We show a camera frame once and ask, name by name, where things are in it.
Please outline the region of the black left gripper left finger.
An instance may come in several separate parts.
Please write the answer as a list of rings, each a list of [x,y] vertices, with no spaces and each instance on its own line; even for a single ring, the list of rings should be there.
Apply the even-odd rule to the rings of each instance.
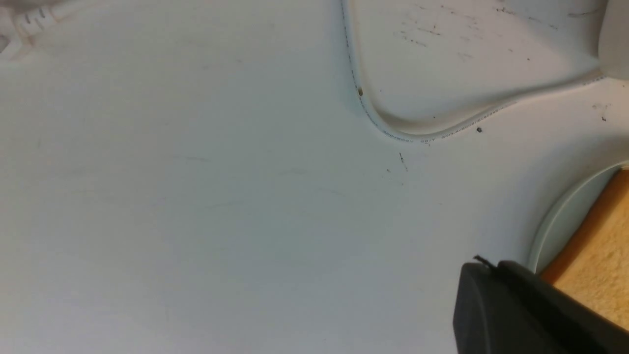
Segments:
[[[460,271],[453,317],[459,354],[565,354],[481,256]]]

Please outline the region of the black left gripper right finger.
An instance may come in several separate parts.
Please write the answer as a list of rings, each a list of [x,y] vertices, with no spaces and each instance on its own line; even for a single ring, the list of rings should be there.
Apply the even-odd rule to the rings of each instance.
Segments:
[[[567,354],[626,354],[628,331],[546,284],[525,267],[501,261],[501,281],[559,348]]]

